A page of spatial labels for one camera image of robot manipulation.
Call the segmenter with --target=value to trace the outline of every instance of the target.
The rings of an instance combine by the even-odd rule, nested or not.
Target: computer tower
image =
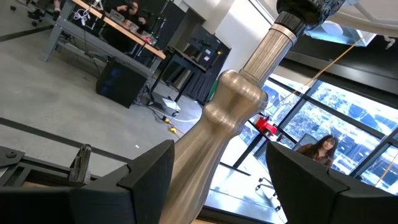
[[[110,60],[96,83],[96,92],[130,108],[147,81],[147,75]]]

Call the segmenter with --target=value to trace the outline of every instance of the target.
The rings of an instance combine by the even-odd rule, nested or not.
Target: long dark hair
[[[329,151],[327,151],[326,156],[329,160],[333,160],[335,158],[335,152],[336,152],[337,145],[338,145],[338,138],[334,137],[331,134],[321,138],[321,140],[319,140],[317,143],[313,144],[310,147],[310,150],[308,150],[308,153],[310,154],[309,156],[311,156],[312,158],[316,158],[316,156],[318,156],[318,150],[320,148],[322,148],[323,143],[329,139],[331,139],[333,141],[334,145]]]

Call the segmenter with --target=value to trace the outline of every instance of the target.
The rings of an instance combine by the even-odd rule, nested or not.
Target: gray floor
[[[0,2],[0,36],[33,29],[26,11],[11,12],[13,0]],[[50,31],[0,42],[0,117],[11,119],[128,158],[135,158],[166,139],[177,140],[168,126],[155,121],[144,106],[130,109],[95,93],[91,62],[66,51],[54,52],[48,62],[39,59]],[[159,85],[156,92],[175,97],[176,92]],[[199,119],[201,108],[182,97],[181,113],[172,121],[188,131]],[[24,151],[45,161],[69,166],[78,149],[0,126],[0,145]],[[234,138],[223,160],[234,160],[246,145]],[[256,170],[251,177],[219,166],[206,205],[271,223],[283,223],[283,212],[275,212],[273,190],[255,191],[257,179],[266,176],[249,155],[243,166]],[[90,171],[105,175],[122,163],[93,154]]]

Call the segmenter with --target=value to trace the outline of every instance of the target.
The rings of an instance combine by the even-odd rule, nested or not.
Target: person
[[[142,32],[142,30],[147,29],[147,21],[145,17],[138,16],[139,5],[137,1],[133,1],[130,6],[122,5],[116,7],[106,7],[105,11],[110,12],[112,9],[124,16],[125,24],[128,22],[133,22],[135,25],[139,26],[140,29],[138,32]],[[109,45],[120,50],[121,52],[128,52],[131,48],[132,40],[113,27],[107,26],[103,33],[103,37]]]
[[[306,144],[300,147],[297,152],[319,162],[320,164],[331,167],[337,145],[338,139],[329,134],[315,144]]]
[[[34,12],[28,12],[28,17],[34,20],[43,19],[45,10],[51,5],[52,0],[38,0],[36,5],[38,9]],[[53,20],[56,21],[61,13],[61,0],[53,0],[54,3],[54,13]]]

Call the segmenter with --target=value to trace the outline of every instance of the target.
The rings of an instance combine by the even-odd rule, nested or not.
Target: silver metal shaft
[[[228,70],[220,75],[200,120],[175,143],[172,180],[160,224],[189,224],[199,214],[229,140],[267,106],[261,87],[295,42],[289,32],[274,24],[242,74]]]

